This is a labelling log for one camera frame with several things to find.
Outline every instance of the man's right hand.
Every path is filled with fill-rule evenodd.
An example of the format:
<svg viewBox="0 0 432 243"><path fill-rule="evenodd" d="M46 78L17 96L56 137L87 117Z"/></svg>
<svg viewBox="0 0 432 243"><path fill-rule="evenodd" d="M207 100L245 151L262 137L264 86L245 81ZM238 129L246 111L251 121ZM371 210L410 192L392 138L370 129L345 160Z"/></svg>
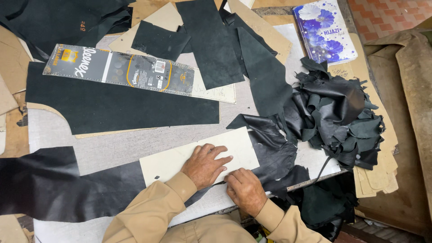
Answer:
<svg viewBox="0 0 432 243"><path fill-rule="evenodd" d="M231 200L252 217L256 217L267 202L258 177L249 169L240 168L225 176L224 181L228 183L226 193Z"/></svg>

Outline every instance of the black leather piece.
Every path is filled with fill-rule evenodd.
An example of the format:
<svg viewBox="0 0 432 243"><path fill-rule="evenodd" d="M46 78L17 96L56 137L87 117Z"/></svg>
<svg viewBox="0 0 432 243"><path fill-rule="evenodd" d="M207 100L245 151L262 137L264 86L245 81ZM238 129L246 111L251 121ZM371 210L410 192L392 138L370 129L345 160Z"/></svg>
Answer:
<svg viewBox="0 0 432 243"><path fill-rule="evenodd" d="M203 197L204 194L206 194L207 191L210 190L210 188L212 188L213 186L214 185L208 186L194 193L187 201L184 202L184 206L189 207L192 204L194 204L196 201L200 200L201 197Z"/></svg>
<svg viewBox="0 0 432 243"><path fill-rule="evenodd" d="M239 114L226 129L237 129L246 126L248 129L258 130L269 135L276 137L282 136L279 130L280 126L277 125L271 118Z"/></svg>
<svg viewBox="0 0 432 243"><path fill-rule="evenodd" d="M42 75L44 67L30 62L25 100L56 109L72 134L219 123L218 101Z"/></svg>
<svg viewBox="0 0 432 243"><path fill-rule="evenodd" d="M280 190L280 184L277 182L273 184L271 181L287 176L297 156L297 147L285 140L285 137L279 132L281 127L278 123L280 123L278 116L267 118L239 114L227 127L227 129L235 129L247 126L253 130L248 133L260 167L253 169L252 172L263 185L265 183L272 185L268 189L275 190ZM295 180L293 176L291 173L291 176L287 176L285 181L288 183L289 180Z"/></svg>
<svg viewBox="0 0 432 243"><path fill-rule="evenodd" d="M207 90L244 81L226 27L213 0L175 3Z"/></svg>
<svg viewBox="0 0 432 243"><path fill-rule="evenodd" d="M335 99L336 105L333 109L338 117L334 120L340 125L347 125L354 121L365 108L364 94L361 89L357 89L350 81L314 81L305 83L303 90Z"/></svg>
<svg viewBox="0 0 432 243"><path fill-rule="evenodd" d="M296 75L300 87L295 88L292 101L297 110L286 107L285 111L291 114L285 116L290 131L297 138L300 135L302 141L309 141L313 148L324 148L342 167L352 169L357 165L372 170L375 154L367 156L365 161L357 157L365 151L379 150L385 124L382 116L371 110L378 107L363 92L361 85L367 81L332 77L326 62L318 64L309 58L301 61L309 73ZM305 124L300 133L299 117Z"/></svg>
<svg viewBox="0 0 432 243"><path fill-rule="evenodd" d="M348 125L352 136L357 138L377 137L381 134L380 125L382 117L376 116L374 119L359 119Z"/></svg>
<svg viewBox="0 0 432 243"><path fill-rule="evenodd" d="M169 31L142 20L131 47L157 58L175 61L190 38L187 34Z"/></svg>
<svg viewBox="0 0 432 243"><path fill-rule="evenodd" d="M302 118L299 109L293 100L289 100L283 107L286 126L296 139L302 138L302 130L307 128L305 120Z"/></svg>
<svg viewBox="0 0 432 243"><path fill-rule="evenodd" d="M333 151L330 150L330 147L328 147L327 145L324 145L323 148L327 154L337 159L337 161L339 161L340 163L343 163L349 167L354 167L357 159L356 156L359 151L358 146L355 146L354 149L348 153L341 153L340 151L334 153Z"/></svg>
<svg viewBox="0 0 432 243"><path fill-rule="evenodd" d="M284 136L272 136L261 131L249 131L249 137L260 167L252 172L261 183L280 179L288 174L297 157L297 147Z"/></svg>
<svg viewBox="0 0 432 243"><path fill-rule="evenodd" d="M336 198L332 192L319 186L308 186L303 189L304 196L300 214L304 223L313 225L329 220L344 210L345 201Z"/></svg>
<svg viewBox="0 0 432 243"><path fill-rule="evenodd" d="M270 180L263 183L264 191L272 192L279 198L285 198L287 187L297 185L299 183L310 180L309 170L303 166L295 165L291 168L288 174L280 180Z"/></svg>
<svg viewBox="0 0 432 243"><path fill-rule="evenodd" d="M102 20L94 26L88 33L83 36L75 45L85 47L96 47L96 44L101 40L109 30L116 24L129 21L131 16L128 9L122 7L119 11L104 16Z"/></svg>
<svg viewBox="0 0 432 243"><path fill-rule="evenodd" d="M123 18L119 18L119 13L114 16L109 14L131 2L134 1L29 0L13 18L9 15L9 19L0 18L0 22L26 41L34 58L43 61L51 55L57 43L76 45L86 37L86 42L82 43L95 47L114 22ZM17 5L14 4L9 13L16 11Z"/></svg>
<svg viewBox="0 0 432 243"><path fill-rule="evenodd" d="M130 15L130 18L129 19L121 19L121 20L115 22L107 34L123 33L123 32L128 31L130 28L132 28L133 7L125 6L124 8L127 11L127 13Z"/></svg>
<svg viewBox="0 0 432 243"><path fill-rule="evenodd" d="M145 189L139 161L79 176L73 147L0 159L0 184L1 215L71 223L115 216Z"/></svg>
<svg viewBox="0 0 432 243"><path fill-rule="evenodd" d="M184 25L182 25L182 26L178 26L178 28L177 28L177 32L187 34L187 32L186 32L186 28L185 28ZM187 44L184 46L184 48L183 48L183 50L182 50L181 52L182 52L182 53L191 53L191 52L192 52L191 40L189 40L189 41L187 42Z"/></svg>
<svg viewBox="0 0 432 243"><path fill-rule="evenodd" d="M240 16L236 13L232 13L225 18L223 21L226 25L228 25L231 29L236 29L238 27L244 28L253 38L255 38L259 43L261 43L264 48L266 48L274 57L277 55L277 51L273 50L267 43L264 41L259 34L257 34L247 23L245 23Z"/></svg>
<svg viewBox="0 0 432 243"><path fill-rule="evenodd" d="M336 216L334 220L317 229L314 229L314 231L320 233L330 242L334 242L339 236L340 230L342 229L342 225L343 225L343 218Z"/></svg>
<svg viewBox="0 0 432 243"><path fill-rule="evenodd" d="M285 81L285 66L244 28L238 27L241 54L251 80L251 91L260 116L278 115L284 119L284 105L291 99L292 87ZM282 121L287 140L295 143L285 121Z"/></svg>

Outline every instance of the blue flower print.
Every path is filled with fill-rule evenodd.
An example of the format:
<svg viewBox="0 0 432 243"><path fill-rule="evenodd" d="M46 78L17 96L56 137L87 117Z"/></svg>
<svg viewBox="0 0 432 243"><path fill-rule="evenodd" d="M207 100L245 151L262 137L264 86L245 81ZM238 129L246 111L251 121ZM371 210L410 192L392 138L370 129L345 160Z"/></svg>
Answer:
<svg viewBox="0 0 432 243"><path fill-rule="evenodd" d="M316 19L318 22L321 22L321 27L328 28L334 23L333 14L330 11L321 9L321 14Z"/></svg>
<svg viewBox="0 0 432 243"><path fill-rule="evenodd" d="M332 53L340 53L343 51L343 45L335 40L324 41L321 47Z"/></svg>
<svg viewBox="0 0 432 243"><path fill-rule="evenodd" d="M324 57L331 62L339 61L339 55L337 53L328 52Z"/></svg>
<svg viewBox="0 0 432 243"><path fill-rule="evenodd" d="M327 50L322 49L320 46L316 46L311 49L310 55L311 58L315 61L324 61L324 56L327 54Z"/></svg>
<svg viewBox="0 0 432 243"><path fill-rule="evenodd" d="M315 32L309 32L306 38L309 39L309 44L311 46L319 46L324 42L324 37L317 35Z"/></svg>
<svg viewBox="0 0 432 243"><path fill-rule="evenodd" d="M308 31L317 31L321 28L321 23L319 23L315 19L306 20L303 27Z"/></svg>

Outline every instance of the notebook cover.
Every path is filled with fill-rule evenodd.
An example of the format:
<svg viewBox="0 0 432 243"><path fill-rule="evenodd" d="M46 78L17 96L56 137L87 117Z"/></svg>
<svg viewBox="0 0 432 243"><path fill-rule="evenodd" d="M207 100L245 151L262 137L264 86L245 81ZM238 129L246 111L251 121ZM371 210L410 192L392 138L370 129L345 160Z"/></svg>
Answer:
<svg viewBox="0 0 432 243"><path fill-rule="evenodd" d="M321 0L293 10L309 58L329 65L357 57L336 0Z"/></svg>

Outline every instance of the wooden board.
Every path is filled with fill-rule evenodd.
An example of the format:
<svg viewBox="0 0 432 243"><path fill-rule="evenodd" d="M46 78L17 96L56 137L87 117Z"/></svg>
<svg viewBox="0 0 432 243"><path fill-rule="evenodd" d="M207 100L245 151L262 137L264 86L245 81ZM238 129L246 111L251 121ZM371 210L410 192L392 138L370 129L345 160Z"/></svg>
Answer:
<svg viewBox="0 0 432 243"><path fill-rule="evenodd" d="M13 95L19 107L6 113L6 147L0 158L21 157L29 153L29 127L25 91Z"/></svg>

